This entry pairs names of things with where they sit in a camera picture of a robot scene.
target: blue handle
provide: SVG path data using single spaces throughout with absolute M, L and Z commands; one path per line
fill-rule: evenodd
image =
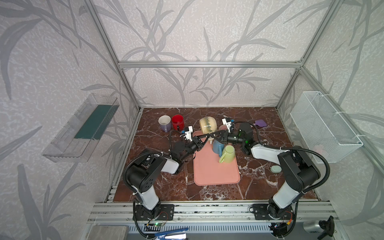
M 170 234 L 170 233 L 184 232 L 184 231 L 188 231 L 188 230 L 189 230 L 189 228 L 182 228 L 182 229 L 176 229 L 176 230 L 166 231 L 166 232 L 157 232 L 157 233 L 155 233 L 155 236 L 162 236 L 162 235 L 166 235 L 166 234 Z
M 223 146 L 220 144 L 218 146 L 218 156 L 221 157 L 221 155 L 223 155 Z

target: clear plastic shelf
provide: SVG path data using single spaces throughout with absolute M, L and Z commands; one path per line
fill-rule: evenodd
M 87 162 L 118 107 L 116 97 L 91 93 L 42 155 L 53 162 Z

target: cup handle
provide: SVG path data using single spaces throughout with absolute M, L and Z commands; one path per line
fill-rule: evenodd
M 218 156 L 221 157 L 223 155 L 223 146 L 219 145 L 218 146 Z
M 227 154 L 227 152 L 224 151 L 223 155 L 220 157 L 220 159 L 218 161 L 219 163 L 223 163 L 224 162 L 224 157 L 225 157 L 226 154 Z

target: dark green mat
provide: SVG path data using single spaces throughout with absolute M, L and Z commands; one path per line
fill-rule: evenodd
M 118 108 L 119 105 L 98 105 L 74 138 L 100 140 Z

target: wire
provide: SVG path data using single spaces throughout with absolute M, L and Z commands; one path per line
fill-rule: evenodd
M 169 138 L 168 138 L 168 140 L 169 140 L 169 151 L 172 150 L 172 133 L 173 132 L 177 132 L 177 133 L 181 134 L 181 132 L 179 132 L 177 130 L 173 130 L 172 129 L 171 131 L 169 131 Z
M 134 201 L 133 201 L 133 213 L 135 213 L 135 212 L 136 212 L 136 206 L 135 206 L 135 200 L 134 200 Z M 135 215 L 135 214 L 133 214 L 133 220 L 135 221 L 136 229 L 139 231 L 139 233 L 140 233 L 141 236 L 145 237 L 146 239 L 155 239 L 155 238 L 156 238 L 156 236 L 155 236 L 153 233 L 149 233 L 149 234 L 145 235 L 145 234 L 141 231 L 141 229 L 140 229 L 140 227 L 139 227 L 139 224 L 137 223 L 136 215 Z
M 168 221 L 168 213 L 166 213 L 166 212 L 164 212 L 164 211 L 161 211 L 161 212 L 159 213 L 159 215 L 158 215 L 156 218 L 150 219 L 150 220 L 147 222 L 147 224 L 145 225 L 145 228 L 147 229 L 147 231 L 153 232 L 153 230 L 150 229 L 150 228 L 148 227 L 148 225 L 150 224 L 151 221 L 153 221 L 153 220 L 158 220 L 157 218 L 158 218 L 162 213 L 165 213 L 165 214 L 167 215 L 167 219 L 166 219 L 166 221 L 164 222 L 164 224 L 162 224 L 160 227 L 164 226 L 164 225 L 167 223 L 167 221 Z
M 166 219 L 166 221 L 165 221 L 165 223 L 164 223 L 164 225 L 167 223 L 167 221 L 168 221 L 168 213 L 166 213 L 166 212 L 164 212 L 164 211 L 161 211 L 160 213 L 159 213 L 159 216 L 162 214 L 162 213 L 165 213 L 166 215 L 167 215 L 167 219 Z
M 262 141 L 261 141 L 261 139 L 260 139 L 259 130 L 257 129 L 257 127 L 256 127 L 253 123 L 246 122 L 246 121 L 236 121 L 236 122 L 233 122 L 232 126 L 235 125 L 236 123 L 240 123 L 240 122 L 248 123 L 248 124 L 250 124 L 254 129 L 256 129 L 257 141 L 259 141 L 259 143 L 262 144 Z
M 299 206 L 299 200 L 296 201 L 296 205 L 295 205 L 295 215 L 294 215 L 294 218 L 293 218 L 293 222 L 292 222 L 292 226 L 290 227 L 290 229 L 288 230 L 288 232 L 286 234 L 284 234 L 282 237 L 279 237 L 277 236 L 278 238 L 285 238 L 288 234 L 291 233 L 291 231 L 293 230 L 293 228 L 295 227 L 295 224 L 296 224 L 296 217 L 297 217 L 297 208 Z
M 236 121 L 232 124 L 232 127 L 234 124 L 236 123 L 239 123 L 239 122 L 245 122 L 245 121 Z M 257 139 L 259 141 L 260 144 L 262 144 L 261 140 L 260 140 L 260 134 L 259 134 L 259 130 L 257 129 L 257 127 L 255 125 L 253 125 L 252 123 L 250 122 L 246 122 L 246 123 L 249 123 L 253 128 L 256 129 L 256 134 L 257 134 Z M 318 158 L 320 158 L 322 160 L 322 162 L 324 163 L 325 165 L 325 175 L 324 177 L 318 182 L 316 183 L 315 185 L 312 185 L 312 186 L 309 186 L 307 187 L 306 189 L 304 189 L 299 195 L 298 195 L 298 198 L 300 198 L 301 196 L 303 196 L 304 194 L 306 194 L 307 192 L 309 192 L 310 190 L 313 190 L 321 185 L 323 185 L 329 178 L 329 175 L 331 173 L 331 170 L 330 170 L 330 167 L 329 167 L 329 163 L 328 161 L 322 156 L 320 155 L 319 153 L 315 152 L 315 151 L 312 151 L 312 150 L 309 150 L 309 149 L 305 149 L 305 148 L 301 148 L 301 147 L 274 147 L 274 146 L 268 146 L 266 144 L 263 145 L 264 147 L 268 147 L 268 148 L 272 148 L 272 149 L 280 149 L 280 150 L 295 150 L 295 151 L 304 151 L 304 152 L 308 152 L 308 153 L 311 153 L 312 155 L 315 155 L 317 156 Z M 297 216 L 297 208 L 298 208 L 298 204 L 299 204 L 299 200 L 297 199 L 296 201 L 296 208 L 295 208 L 295 216 L 294 216 L 294 219 L 293 219 L 293 223 L 292 223 L 292 226 L 290 227 L 290 229 L 288 230 L 288 232 L 282 236 L 282 238 L 284 238 L 285 236 L 287 236 L 294 228 L 295 224 L 296 224 L 296 216 Z
M 152 155 L 152 154 L 160 154 L 160 151 L 159 152 L 145 152 L 145 153 L 142 153 L 140 155 L 138 155 L 137 157 L 135 157 L 124 169 L 123 171 L 123 174 L 122 174 L 122 181 L 124 183 L 125 186 L 127 186 L 132 192 L 134 193 L 137 193 L 137 190 L 135 188 L 133 188 L 131 186 L 131 184 L 128 182 L 127 180 L 127 171 L 128 169 L 132 166 L 132 164 L 139 158 L 141 157 L 144 157 L 144 156 L 148 156 L 148 155 Z
M 290 220 L 287 222 L 287 225 L 290 225 L 291 222 L 292 222 L 292 217 L 293 217 L 293 215 L 292 215 L 291 212 L 288 212 L 288 213 L 291 214 L 291 218 L 290 218 Z

